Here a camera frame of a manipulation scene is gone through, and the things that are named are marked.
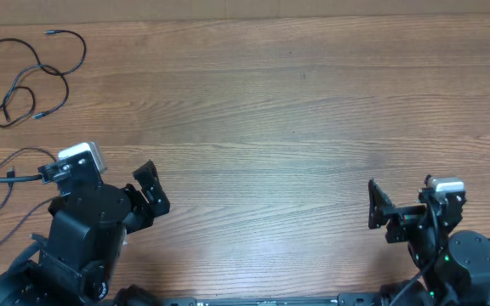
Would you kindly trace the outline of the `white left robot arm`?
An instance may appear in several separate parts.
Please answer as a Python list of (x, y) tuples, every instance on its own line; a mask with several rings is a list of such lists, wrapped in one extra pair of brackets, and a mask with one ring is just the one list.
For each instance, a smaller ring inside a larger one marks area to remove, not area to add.
[(48, 236), (34, 235), (0, 275), (0, 305), (95, 305), (109, 292), (125, 237), (152, 226), (170, 202), (152, 161), (134, 171), (140, 184), (103, 183), (85, 157), (38, 169), (55, 182)]

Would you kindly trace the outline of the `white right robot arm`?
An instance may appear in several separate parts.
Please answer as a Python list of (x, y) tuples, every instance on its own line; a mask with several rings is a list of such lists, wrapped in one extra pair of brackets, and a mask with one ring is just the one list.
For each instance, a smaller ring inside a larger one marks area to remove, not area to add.
[(375, 305), (490, 305), (490, 238), (454, 230), (463, 219), (464, 181), (429, 175), (409, 207), (393, 204), (372, 179), (368, 194), (368, 228), (385, 227), (387, 242), (406, 242), (419, 269), (382, 286)]

